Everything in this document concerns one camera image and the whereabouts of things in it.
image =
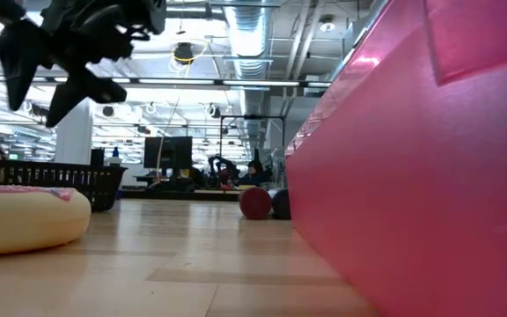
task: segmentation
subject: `computer monitor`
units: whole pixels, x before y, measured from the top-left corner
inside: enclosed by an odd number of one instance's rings
[[[144,168],[156,168],[161,137],[146,137],[144,142]],[[193,166],[193,137],[166,137],[162,146],[160,168],[189,169]]]

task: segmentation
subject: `ceiling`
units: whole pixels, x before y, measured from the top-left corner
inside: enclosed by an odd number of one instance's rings
[[[270,9],[269,51],[267,79],[282,80],[286,72],[288,58],[293,45],[296,29],[299,28],[298,16],[302,9],[302,0],[279,1],[281,6]],[[320,25],[316,29],[309,49],[310,57],[305,59],[301,77],[316,76],[326,80],[329,74],[346,55],[342,49],[342,38],[348,29],[348,23],[364,17],[368,13],[371,1],[327,1],[322,15],[332,15],[334,30],[323,32]],[[306,21],[305,33],[312,21]],[[29,18],[41,23],[38,12],[29,11]],[[172,50],[178,42],[191,42],[195,56],[189,66],[179,66],[173,60]],[[187,78],[234,78],[236,76],[232,58],[232,47],[229,41],[228,26],[225,21],[203,19],[170,18],[166,21],[165,31],[153,36],[149,42],[135,42],[131,59],[112,63],[103,61],[88,67],[99,77],[187,77]],[[52,70],[40,68],[37,76],[66,76],[58,67]],[[0,83],[0,139],[7,149],[22,151],[24,159],[49,160],[55,150],[55,129],[47,129],[38,124],[40,117],[33,109],[48,107],[54,87],[33,85],[27,94],[26,102],[18,112],[12,113],[7,108],[4,84]],[[103,115],[103,105],[95,105],[93,129],[93,147],[113,148],[120,146],[121,157],[125,162],[138,163],[143,152],[143,133],[139,133],[134,123],[148,126],[152,136],[193,136],[195,138],[194,160],[204,164],[209,155],[217,153],[217,142],[220,130],[219,119],[207,114],[205,109],[210,105],[218,107],[222,114],[244,114],[243,93],[240,90],[221,90],[220,87],[209,89],[164,89],[164,88],[127,88],[127,102],[110,105],[114,115]],[[268,94],[282,96],[281,89],[271,89]],[[297,98],[303,98],[302,92]],[[172,114],[169,127],[167,123]],[[267,114],[278,113],[269,109]],[[294,107],[289,111],[295,120],[303,121],[309,112],[305,108]],[[263,124],[255,123],[254,128],[263,133]],[[224,153],[228,159],[246,162],[252,158],[248,149],[253,140],[246,133],[243,120],[236,120],[229,134],[224,138]]]

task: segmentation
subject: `black plastic crate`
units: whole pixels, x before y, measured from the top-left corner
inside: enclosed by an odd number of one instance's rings
[[[113,208],[126,168],[0,160],[0,185],[75,188],[93,211]]]

